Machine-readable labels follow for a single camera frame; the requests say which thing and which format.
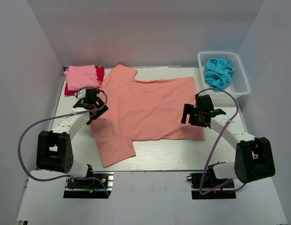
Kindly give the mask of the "salmon orange t-shirt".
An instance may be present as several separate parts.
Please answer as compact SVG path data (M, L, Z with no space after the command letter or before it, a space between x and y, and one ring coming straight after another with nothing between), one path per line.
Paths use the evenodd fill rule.
M182 124L185 104L195 104L193 77L140 81L138 71L117 65L102 82L108 110L92 122L103 167L134 157L134 141L204 141L203 128Z

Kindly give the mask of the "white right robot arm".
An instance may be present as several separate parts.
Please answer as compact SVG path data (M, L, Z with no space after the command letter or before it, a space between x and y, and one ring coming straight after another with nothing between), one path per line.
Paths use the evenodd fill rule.
M273 177L276 173L270 141L255 137L239 128L225 111L213 106L209 95L195 95L195 105L185 104L182 124L210 128L235 150L234 162L206 163L202 176L218 187L224 180L238 179L243 184Z

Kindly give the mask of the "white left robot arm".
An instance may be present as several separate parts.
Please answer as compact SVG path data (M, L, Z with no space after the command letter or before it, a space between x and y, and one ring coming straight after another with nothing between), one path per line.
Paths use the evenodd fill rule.
M82 89L77 94L77 102L72 112L60 116L64 120L50 131L42 131L38 135L37 168L64 173L78 178L84 187L94 183L94 175L90 167L74 159L72 139L85 125L99 118L107 110L107 97L100 89Z

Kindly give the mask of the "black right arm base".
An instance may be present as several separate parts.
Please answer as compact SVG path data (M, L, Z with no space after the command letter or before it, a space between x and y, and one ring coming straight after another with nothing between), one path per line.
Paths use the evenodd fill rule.
M203 181L202 191L206 192L217 185L220 185L226 181L226 179L219 180L216 178L215 173L212 169L212 166L219 163L209 165L205 174ZM200 194L200 181L201 181L202 172L194 172L189 174L186 177L186 180L191 183L191 195L193 200L224 200L224 199L236 199L235 186L234 182L226 185L222 185L220 188L206 194Z

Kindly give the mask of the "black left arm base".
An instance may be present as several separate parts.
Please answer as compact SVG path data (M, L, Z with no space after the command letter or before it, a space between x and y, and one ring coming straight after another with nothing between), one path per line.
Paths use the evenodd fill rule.
M63 198L108 199L112 192L114 172L93 172L93 176L100 181L67 178Z

